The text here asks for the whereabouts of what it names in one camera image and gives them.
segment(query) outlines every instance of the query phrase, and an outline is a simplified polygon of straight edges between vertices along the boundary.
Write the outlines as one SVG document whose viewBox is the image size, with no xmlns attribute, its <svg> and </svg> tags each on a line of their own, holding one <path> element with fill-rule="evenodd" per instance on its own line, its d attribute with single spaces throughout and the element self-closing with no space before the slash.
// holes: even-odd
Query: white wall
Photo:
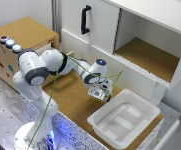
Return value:
<svg viewBox="0 0 181 150">
<path fill-rule="evenodd" d="M 0 0 L 0 26 L 26 16 L 52 29 L 51 0 Z"/>
<path fill-rule="evenodd" d="M 181 112 L 181 80 L 173 89 L 167 91 L 162 101 Z"/>
</svg>

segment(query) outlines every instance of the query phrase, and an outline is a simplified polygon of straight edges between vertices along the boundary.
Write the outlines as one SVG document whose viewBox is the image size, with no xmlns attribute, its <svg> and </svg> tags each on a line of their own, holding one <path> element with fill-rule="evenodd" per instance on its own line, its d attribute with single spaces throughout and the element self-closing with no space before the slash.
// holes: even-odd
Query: white plastic bin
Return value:
<svg viewBox="0 0 181 150">
<path fill-rule="evenodd" d="M 125 89 L 87 120 L 108 144 L 125 149 L 159 113 L 159 108 Z"/>
</svg>

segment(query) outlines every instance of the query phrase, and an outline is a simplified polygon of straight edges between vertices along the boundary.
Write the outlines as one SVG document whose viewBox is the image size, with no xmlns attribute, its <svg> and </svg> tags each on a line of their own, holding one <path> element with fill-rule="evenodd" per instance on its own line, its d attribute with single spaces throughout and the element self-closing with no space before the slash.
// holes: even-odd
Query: open cabinet compartment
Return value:
<svg viewBox="0 0 181 150">
<path fill-rule="evenodd" d="M 114 55 L 147 70 L 148 76 L 168 88 L 181 79 L 181 34 L 124 9 Z"/>
</svg>

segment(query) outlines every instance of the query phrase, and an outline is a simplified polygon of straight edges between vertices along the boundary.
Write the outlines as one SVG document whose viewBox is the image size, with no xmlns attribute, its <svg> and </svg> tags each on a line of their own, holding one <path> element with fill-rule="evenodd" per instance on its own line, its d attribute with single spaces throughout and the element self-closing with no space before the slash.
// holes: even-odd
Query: cabinet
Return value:
<svg viewBox="0 0 181 150">
<path fill-rule="evenodd" d="M 82 10 L 86 5 L 86 28 L 81 34 Z M 112 54 L 118 24 L 119 8 L 103 0 L 63 0 L 63 29 L 99 49 Z"/>
<path fill-rule="evenodd" d="M 86 5 L 92 5 L 92 11 L 88 12 L 92 14 L 87 14 L 87 18 L 90 17 L 87 19 L 87 27 L 90 28 L 90 32 L 82 35 L 80 31 L 81 10 Z M 156 87 L 171 89 L 181 80 L 180 2 L 173 0 L 70 2 L 64 0 L 63 8 L 63 51 L 68 52 L 67 48 L 76 47 L 73 42 L 69 41 L 75 37 L 80 40 L 80 42 L 76 42 L 79 44 L 77 45 L 78 50 L 74 49 L 76 56 L 86 58 L 90 62 L 98 57 L 102 59 L 110 57 L 108 64 L 113 64 L 110 65 L 114 67 L 112 70 L 115 71 L 117 70 L 115 68 L 121 69 L 122 67 L 124 72 L 127 71 L 120 78 L 119 81 L 123 83 L 123 86 L 119 87 L 129 88 L 150 99 L 153 93 L 158 93 L 154 92 Z M 91 48 L 86 46 L 84 50 L 84 47 L 80 46 L 82 42 Z M 137 58 L 136 60 L 141 62 L 143 60 L 144 66 L 119 52 L 126 53 L 127 56 Z"/>
</svg>

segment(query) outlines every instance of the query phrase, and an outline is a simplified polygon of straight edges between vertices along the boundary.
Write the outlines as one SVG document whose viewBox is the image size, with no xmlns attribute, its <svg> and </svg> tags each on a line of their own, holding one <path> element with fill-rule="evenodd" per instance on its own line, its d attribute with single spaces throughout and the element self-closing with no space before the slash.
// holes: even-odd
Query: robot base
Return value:
<svg viewBox="0 0 181 150">
<path fill-rule="evenodd" d="M 34 122 L 27 123 L 16 132 L 15 137 L 14 137 L 14 150 L 27 150 L 29 141 L 25 140 L 25 137 L 27 136 L 28 132 L 30 131 L 33 125 L 34 125 Z M 60 142 L 59 137 L 55 138 L 54 141 L 55 141 L 54 143 L 55 147 L 57 148 Z M 39 150 L 39 147 L 31 145 L 28 150 Z"/>
</svg>

